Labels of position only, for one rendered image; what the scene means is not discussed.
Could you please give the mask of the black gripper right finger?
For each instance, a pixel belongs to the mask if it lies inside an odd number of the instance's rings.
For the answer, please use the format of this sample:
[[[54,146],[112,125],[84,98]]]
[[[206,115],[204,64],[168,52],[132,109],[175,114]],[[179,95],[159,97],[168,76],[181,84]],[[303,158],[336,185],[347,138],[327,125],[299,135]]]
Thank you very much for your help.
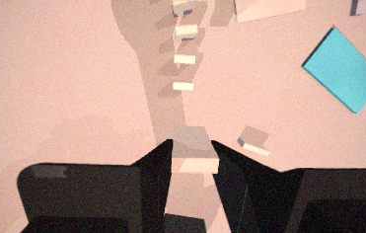
[[[231,233],[297,233],[315,199],[366,199],[366,168],[295,168],[280,172],[216,141],[212,174]]]

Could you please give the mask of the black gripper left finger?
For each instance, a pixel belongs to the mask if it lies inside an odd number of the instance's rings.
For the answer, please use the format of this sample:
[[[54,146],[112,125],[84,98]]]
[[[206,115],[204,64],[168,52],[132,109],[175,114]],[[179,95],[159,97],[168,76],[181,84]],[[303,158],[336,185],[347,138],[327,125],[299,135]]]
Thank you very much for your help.
[[[36,216],[119,217],[128,233],[161,233],[172,176],[167,139],[131,165],[37,163],[17,187],[29,223]]]

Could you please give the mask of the light blue flat rectangular block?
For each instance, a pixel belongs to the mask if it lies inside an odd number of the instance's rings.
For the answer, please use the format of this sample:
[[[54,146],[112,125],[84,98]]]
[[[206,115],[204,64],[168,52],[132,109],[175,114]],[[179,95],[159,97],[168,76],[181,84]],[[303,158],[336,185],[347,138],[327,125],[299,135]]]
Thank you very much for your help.
[[[336,28],[301,67],[354,114],[366,105],[366,59]]]

